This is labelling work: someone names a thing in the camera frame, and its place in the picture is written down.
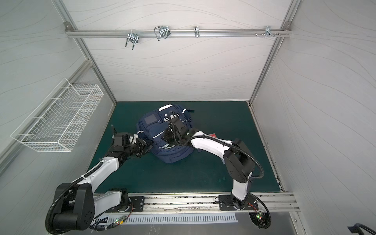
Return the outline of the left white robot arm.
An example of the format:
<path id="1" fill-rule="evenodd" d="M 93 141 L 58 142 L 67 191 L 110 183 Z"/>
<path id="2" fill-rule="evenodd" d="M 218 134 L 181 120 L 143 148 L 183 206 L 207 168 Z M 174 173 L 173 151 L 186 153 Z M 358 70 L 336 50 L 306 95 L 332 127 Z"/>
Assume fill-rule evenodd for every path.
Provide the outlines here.
<path id="1" fill-rule="evenodd" d="M 109 209 L 131 208 L 127 190 L 111 190 L 95 196 L 96 189 L 130 157 L 141 157 L 152 148 L 152 141 L 129 133 L 114 133 L 112 145 L 93 168 L 71 183 L 62 183 L 56 190 L 45 227 L 48 233 L 60 235 L 71 230 L 86 230 L 93 220 Z"/>

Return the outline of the navy blue backpack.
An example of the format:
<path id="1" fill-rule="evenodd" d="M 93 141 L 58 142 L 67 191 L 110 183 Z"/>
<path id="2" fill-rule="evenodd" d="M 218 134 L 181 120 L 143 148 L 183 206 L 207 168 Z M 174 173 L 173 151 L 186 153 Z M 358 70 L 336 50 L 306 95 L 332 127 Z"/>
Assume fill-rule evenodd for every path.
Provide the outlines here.
<path id="1" fill-rule="evenodd" d="M 187 158 L 194 152 L 190 146 L 177 146 L 162 139 L 169 120 L 174 117 L 179 117 L 187 128 L 193 127 L 190 110 L 178 104 L 168 104 L 153 110 L 143 115 L 136 125 L 138 137 L 152 141 L 151 152 L 167 164 Z"/>

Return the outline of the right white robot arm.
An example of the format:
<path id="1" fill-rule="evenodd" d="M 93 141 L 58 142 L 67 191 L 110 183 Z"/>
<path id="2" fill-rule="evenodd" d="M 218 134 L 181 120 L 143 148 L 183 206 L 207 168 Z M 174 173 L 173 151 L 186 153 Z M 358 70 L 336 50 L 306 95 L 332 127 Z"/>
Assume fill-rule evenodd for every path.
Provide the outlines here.
<path id="1" fill-rule="evenodd" d="M 177 146 L 204 150 L 219 157 L 233 179 L 231 196 L 234 204 L 244 203 L 248 199 L 252 180 L 264 176 L 263 167 L 240 139 L 226 141 L 196 128 L 189 129 L 178 117 L 170 118 L 162 139 Z"/>

